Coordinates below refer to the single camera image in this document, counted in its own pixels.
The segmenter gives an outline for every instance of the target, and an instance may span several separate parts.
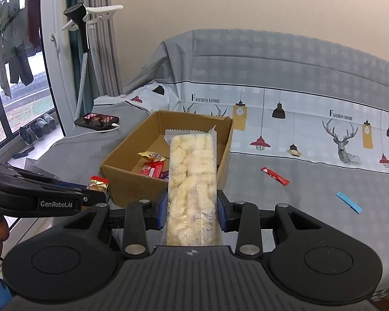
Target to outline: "glass door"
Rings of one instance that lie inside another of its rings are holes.
[[[40,0],[0,0],[0,148],[55,109],[40,27]]]

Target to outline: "cardboard box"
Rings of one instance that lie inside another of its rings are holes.
[[[114,203],[126,207],[132,201],[154,200],[163,188],[167,188],[167,181],[140,174],[146,160],[137,154],[152,151],[169,158],[170,146],[164,140],[166,129],[208,132],[214,126],[217,132],[217,188],[223,189],[228,175],[232,118],[157,111],[131,132],[101,164],[102,174],[109,179],[108,189]],[[163,171],[168,169],[166,159]]]

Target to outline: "crosshair logo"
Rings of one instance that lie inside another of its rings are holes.
[[[196,256],[198,254],[198,252],[194,249],[190,249],[189,251],[186,252],[186,254],[193,257],[193,256]]]

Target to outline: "deer head illustration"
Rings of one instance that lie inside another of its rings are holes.
[[[189,113],[190,113],[190,108],[191,108],[193,105],[194,105],[194,103],[192,103],[192,104],[187,108],[187,110],[185,109],[185,106],[183,105],[183,111],[184,111],[185,113],[189,114]]]
[[[226,111],[228,111],[228,109],[226,109],[225,112],[221,115],[221,113],[222,113],[221,109],[216,104],[215,104],[215,106],[218,109],[218,114],[217,114],[218,117],[223,117],[226,114]]]
[[[341,162],[347,165],[360,164],[359,156],[347,153],[345,150],[345,146],[349,143],[349,139],[353,138],[356,135],[359,128],[356,128],[356,131],[354,131],[353,125],[350,123],[351,133],[349,134],[349,130],[346,130],[347,134],[343,137],[343,140],[339,140],[337,134],[334,133],[334,126],[333,126],[333,130],[331,130],[329,127],[329,123],[332,120],[333,119],[330,119],[326,125],[324,124],[323,121],[323,127],[326,130],[326,132],[333,137],[333,141],[337,144],[338,157],[340,158]]]

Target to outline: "sneaker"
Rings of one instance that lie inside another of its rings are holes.
[[[30,129],[35,134],[37,140],[42,140],[43,133],[37,122],[30,123]]]
[[[33,138],[29,134],[29,132],[27,132],[27,129],[25,127],[19,128],[19,135],[21,136],[21,138],[24,140],[24,142],[28,146],[32,146],[33,145]]]
[[[48,133],[51,132],[51,128],[50,128],[49,124],[48,124],[44,119],[39,118],[39,119],[37,120],[37,123],[38,123],[38,126],[41,128],[41,130],[42,130],[44,133],[48,134]]]
[[[50,114],[45,114],[43,119],[49,124],[52,130],[56,129],[55,119]]]

